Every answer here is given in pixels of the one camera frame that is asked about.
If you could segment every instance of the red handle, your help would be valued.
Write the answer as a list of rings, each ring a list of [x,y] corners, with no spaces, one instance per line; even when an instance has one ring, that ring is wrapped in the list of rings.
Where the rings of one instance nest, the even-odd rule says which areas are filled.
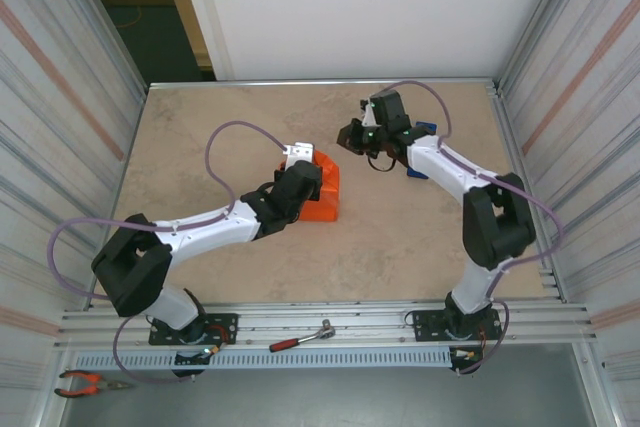
[[[69,377],[80,377],[81,379],[85,379],[90,384],[87,387],[81,388],[80,390],[66,390],[66,389],[55,389],[53,392],[60,397],[64,397],[66,399],[76,399],[78,397],[84,397],[85,395],[95,395],[100,392],[96,382],[102,380],[102,376],[100,374],[93,374],[91,372],[87,372],[86,370],[68,370],[66,372],[61,373],[58,377],[61,379],[66,379]]]
[[[287,350],[295,347],[296,345],[300,345],[298,339],[283,340],[282,342],[278,342],[277,344],[271,344],[269,346],[269,350],[271,352],[280,352],[281,350]]]

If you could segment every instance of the gray floor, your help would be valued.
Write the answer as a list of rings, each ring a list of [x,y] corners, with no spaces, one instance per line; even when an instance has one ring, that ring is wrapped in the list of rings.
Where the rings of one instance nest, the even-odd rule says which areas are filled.
[[[147,84],[205,80],[175,7],[141,7],[137,21],[137,7],[107,12],[116,26],[125,26],[118,33]]]
[[[63,425],[588,427],[587,409],[570,346],[508,346],[464,378],[435,368],[210,371],[195,384],[72,400]]]

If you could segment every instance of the white wall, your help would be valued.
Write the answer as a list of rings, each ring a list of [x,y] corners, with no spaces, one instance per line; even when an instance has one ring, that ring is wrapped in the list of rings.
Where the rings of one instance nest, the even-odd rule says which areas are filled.
[[[219,79],[494,76],[539,0],[193,0]]]

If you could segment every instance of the wire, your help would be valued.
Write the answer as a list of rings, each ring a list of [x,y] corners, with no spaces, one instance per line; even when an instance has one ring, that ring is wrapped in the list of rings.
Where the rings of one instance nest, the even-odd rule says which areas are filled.
[[[480,173],[480,172],[476,172],[474,168],[470,167],[469,165],[465,164],[464,162],[462,162],[458,158],[456,158],[453,155],[451,155],[446,149],[443,149],[442,143],[444,142],[445,139],[448,139],[449,137],[451,137],[451,135],[453,134],[453,127],[451,125],[451,115],[449,113],[449,109],[447,107],[447,104],[445,103],[443,98],[433,89],[433,87],[430,87],[427,84],[425,84],[423,82],[419,82],[417,80],[401,80],[399,82],[395,82],[393,84],[390,84],[390,85],[386,86],[379,93],[386,92],[387,90],[395,89],[396,87],[400,87],[401,85],[417,85],[418,87],[422,87],[423,89],[426,89],[427,91],[429,91],[436,98],[436,100],[438,101],[438,103],[442,107],[442,111],[443,111],[445,119],[447,121],[447,132],[444,135],[442,135],[442,136],[440,136],[438,138],[438,149],[440,149],[440,152],[442,153],[442,155],[444,157],[446,157],[448,160],[450,160],[451,162],[453,162],[455,165],[457,165],[461,169],[465,170],[466,172],[469,172],[470,174],[476,175],[479,179],[482,179],[482,180],[484,180],[486,182],[490,182],[490,183],[500,187],[501,189],[505,189],[505,190],[508,190],[510,192],[513,192],[514,194],[517,194],[517,195],[521,196],[522,198],[526,199],[528,202],[534,204],[536,207],[538,207],[540,210],[542,210],[545,214],[547,214],[549,216],[549,218],[555,224],[556,229],[558,230],[558,235],[557,235],[555,243],[551,247],[549,247],[547,250],[544,250],[544,251],[542,251],[542,252],[540,252],[538,254],[535,254],[535,255],[531,255],[529,257],[525,257],[525,258],[521,258],[521,259],[512,259],[511,261],[507,261],[506,264],[504,264],[502,267],[500,267],[500,271],[496,274],[496,276],[494,277],[492,283],[489,285],[489,288],[487,289],[487,297],[491,297],[491,294],[493,294],[493,291],[495,290],[496,286],[498,285],[498,282],[500,282],[500,279],[502,278],[502,276],[509,269],[515,267],[516,265],[525,264],[527,262],[531,262],[531,261],[535,261],[535,260],[540,260],[543,257],[549,257],[552,254],[554,254],[555,252],[557,252],[558,249],[560,248],[560,246],[562,245],[562,243],[564,242],[564,236],[565,236],[564,225],[562,225],[562,221],[557,216],[557,214],[549,206],[544,204],[541,200],[539,200],[536,197],[532,196],[531,194],[525,192],[524,190],[519,189],[519,188],[517,188],[517,187],[515,187],[515,186],[513,186],[511,184],[507,184],[506,182],[502,182],[501,180],[498,180],[495,177],[490,177],[490,176],[488,176],[486,174],[483,174],[483,173]]]
[[[227,212],[226,213],[222,212],[221,214],[211,219],[202,220],[200,222],[193,222],[191,224],[182,224],[178,226],[176,230],[183,231],[188,229],[206,227],[208,225],[214,224],[224,219],[225,217],[227,217],[229,212],[233,210],[233,207],[236,203],[236,196],[233,193],[233,190],[231,189],[229,184],[227,184],[224,180],[222,180],[220,177],[218,177],[218,175],[216,175],[213,172],[213,170],[211,169],[210,161],[209,161],[209,157],[211,155],[211,146],[213,145],[213,141],[215,140],[215,138],[218,136],[220,132],[222,132],[227,127],[231,127],[232,125],[242,125],[244,127],[249,127],[250,129],[253,129],[265,135],[269,140],[274,142],[283,151],[286,149],[284,144],[280,142],[278,139],[276,139],[273,135],[271,135],[269,132],[267,132],[263,128],[258,127],[257,125],[254,125],[250,122],[245,122],[243,120],[232,120],[231,122],[226,122],[221,126],[219,126],[216,130],[213,131],[213,133],[209,137],[209,140],[207,141],[207,145],[205,147],[205,152],[204,152],[204,165],[207,173],[213,178],[213,180],[215,180],[220,185],[222,185],[222,187],[224,187],[224,189],[227,191],[227,194],[229,194],[229,205],[227,207]],[[100,218],[94,218],[94,217],[78,217],[75,219],[65,220],[64,222],[59,224],[51,233],[51,236],[49,237],[49,242],[47,243],[47,264],[49,265],[49,270],[51,271],[51,274],[62,287],[73,292],[74,294],[82,295],[84,297],[89,297],[91,299],[101,299],[101,300],[109,300],[109,296],[96,294],[95,292],[87,292],[69,283],[60,274],[54,259],[54,255],[53,255],[56,240],[58,239],[58,236],[62,233],[64,229],[71,227],[72,225],[75,225],[75,224],[86,224],[86,223],[98,224],[98,225],[109,225],[109,226],[121,227],[126,229],[141,230],[144,232],[173,232],[174,230],[173,227],[158,227],[156,225],[142,225],[142,224],[135,224],[133,222],[122,222],[119,220],[100,219]]]
[[[177,379],[154,379],[153,377],[147,377],[146,375],[134,374],[132,371],[130,371],[124,366],[124,364],[120,360],[120,357],[118,357],[118,340],[120,339],[120,334],[122,333],[124,326],[127,325],[129,321],[134,317],[135,316],[127,317],[126,319],[124,319],[124,322],[120,324],[120,327],[118,327],[118,330],[116,330],[116,335],[114,335],[113,337],[113,348],[111,350],[113,353],[113,360],[115,361],[118,368],[122,371],[122,373],[128,375],[134,380],[137,380],[138,382],[142,382],[145,384],[178,384],[180,382],[185,382],[187,380],[190,380],[191,376],[179,377]]]
[[[227,329],[225,329],[221,325],[212,324],[209,325],[205,330],[218,330],[220,332],[220,340],[225,343],[229,342],[229,333],[227,332]]]
[[[270,189],[271,187],[273,187],[274,185],[276,185],[275,182],[265,182],[264,184],[262,184],[260,187],[258,187],[256,190],[258,192],[265,192],[268,189]]]
[[[391,172],[393,170],[393,168],[396,166],[396,159],[393,159],[393,161],[391,162],[391,165],[388,168],[380,169],[380,168],[376,167],[375,165],[373,165],[373,162],[371,161],[371,157],[369,157],[368,155],[367,155],[367,162],[369,163],[369,166],[373,170],[377,170],[378,172]]]
[[[274,142],[278,147],[280,147],[280,149],[282,151],[286,150],[286,147],[284,146],[284,144],[282,142],[280,142],[278,139],[276,139],[273,135],[271,135],[269,132],[267,132],[266,130],[264,130],[261,127],[258,127],[257,125],[254,125],[250,122],[245,122],[243,120],[233,120],[231,122],[226,122],[224,124],[222,124],[221,126],[219,126],[216,130],[213,131],[213,133],[211,134],[211,136],[209,137],[209,140],[207,141],[207,145],[205,147],[205,152],[204,152],[204,165],[205,165],[205,169],[207,171],[207,173],[216,181],[218,182],[220,185],[222,185],[222,187],[224,187],[224,189],[227,191],[227,193],[229,194],[229,206],[227,207],[227,213],[221,213],[211,219],[208,220],[204,220],[204,221],[200,221],[200,222],[193,222],[191,224],[183,224],[180,225],[176,230],[178,231],[183,231],[183,230],[187,230],[187,229],[195,229],[195,228],[199,228],[199,227],[206,227],[208,225],[214,224],[222,219],[224,219],[232,210],[233,207],[236,203],[236,196],[233,192],[233,190],[231,189],[231,187],[229,186],[229,184],[227,184],[224,180],[222,180],[220,177],[218,177],[213,170],[211,169],[211,164],[210,164],[210,154],[211,154],[211,146],[213,145],[213,141],[215,140],[215,138],[217,137],[217,135],[222,132],[224,129],[226,129],[227,127],[231,127],[232,125],[242,125],[244,127],[249,127],[257,132],[260,132],[261,134],[265,135],[269,140],[271,140],[272,142]],[[127,228],[127,229],[133,229],[133,230],[141,230],[144,232],[172,232],[174,229],[173,227],[158,227],[156,225],[142,225],[142,224],[135,224],[133,222],[121,222],[121,221],[116,221],[116,220],[110,220],[110,219],[99,219],[99,218],[93,218],[93,217],[80,217],[80,218],[76,218],[76,219],[69,219],[66,220],[64,222],[62,222],[60,225],[58,225],[54,231],[51,233],[51,236],[49,237],[49,242],[47,243],[47,263],[49,264],[49,270],[51,270],[51,274],[53,275],[53,277],[58,281],[58,283],[65,289],[76,293],[78,295],[82,295],[85,297],[89,297],[89,298],[93,298],[93,299],[103,299],[103,300],[110,300],[109,296],[107,295],[101,295],[101,294],[96,294],[94,292],[87,292],[81,289],[78,289],[76,286],[70,284],[69,282],[67,282],[67,280],[62,276],[62,274],[60,274],[60,272],[58,271],[58,268],[56,266],[55,263],[55,259],[54,259],[54,247],[55,247],[55,243],[56,240],[58,239],[58,236],[60,235],[60,233],[66,229],[67,227],[70,227],[72,225],[75,224],[80,224],[80,223],[92,223],[92,224],[99,224],[99,225],[110,225],[110,226],[115,226],[115,227],[121,227],[121,228]],[[144,383],[148,383],[148,384],[172,384],[172,383],[176,383],[176,382],[184,382],[185,380],[189,380],[190,377],[182,377],[179,379],[154,379],[151,377],[146,377],[146,376],[142,376],[142,375],[138,375],[138,374],[134,374],[133,372],[131,372],[129,369],[127,369],[124,364],[120,361],[120,358],[118,357],[118,340],[120,339],[120,334],[122,333],[122,330],[124,329],[124,327],[129,323],[129,321],[133,319],[133,317],[128,317],[126,318],[122,324],[120,324],[120,327],[118,327],[118,330],[116,330],[116,334],[113,337],[113,359],[116,363],[116,365],[118,366],[118,368],[126,375],[128,375],[129,377],[131,377],[134,380],[137,380],[139,382],[144,382]]]
[[[126,29],[127,27],[132,27],[134,25],[136,25],[138,22],[140,22],[140,20],[142,19],[142,9],[140,8],[140,6],[136,6],[138,9],[138,16],[135,18],[135,20],[132,20],[131,22],[127,22],[126,24],[114,24],[116,29]]]
[[[487,334],[484,331],[484,327],[482,327],[482,325],[480,326],[480,332],[479,332],[479,336],[480,336],[480,347],[482,348],[482,355],[484,356],[484,349],[487,346]]]
[[[414,324],[407,324],[407,317],[409,317],[411,314],[413,314],[415,312],[415,310],[410,310],[409,312],[407,312],[404,315],[404,325],[408,325],[409,327],[413,327]]]
[[[477,370],[482,364],[486,363],[491,357],[493,357],[495,355],[495,353],[498,351],[498,349],[502,345],[502,342],[504,341],[504,338],[507,335],[507,329],[509,328],[509,321],[510,321],[509,307],[507,306],[507,303],[503,302],[502,300],[494,299],[493,302],[495,302],[496,304],[502,305],[502,307],[504,308],[504,326],[502,327],[502,335],[496,341],[496,345],[493,346],[493,348],[487,353],[487,355],[483,355],[482,359],[480,359],[478,362],[476,362],[473,365],[471,365],[471,366],[459,371],[458,373],[460,375],[464,375],[464,374],[468,374],[470,372],[473,372],[473,371]]]

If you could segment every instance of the beige tile surface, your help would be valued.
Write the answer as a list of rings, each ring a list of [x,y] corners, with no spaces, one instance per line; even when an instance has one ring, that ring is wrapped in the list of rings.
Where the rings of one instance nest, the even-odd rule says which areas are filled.
[[[257,242],[193,258],[169,274],[203,302],[441,299],[463,270],[462,210],[430,181],[402,168],[375,172],[364,157],[336,145],[340,127],[359,114],[359,99],[382,85],[191,87],[151,90],[116,218],[143,212],[151,220],[186,217],[226,204],[203,165],[204,146],[221,123],[243,119],[284,143],[312,142],[341,169],[335,223],[297,222]],[[449,145],[483,167],[505,173],[507,161],[483,84],[434,87],[450,106]],[[401,94],[412,120],[444,116],[426,92]],[[283,159],[256,132],[232,127],[213,145],[211,163],[238,195],[272,180]],[[381,164],[388,159],[379,159]],[[540,296],[538,265],[506,277],[498,294]]]

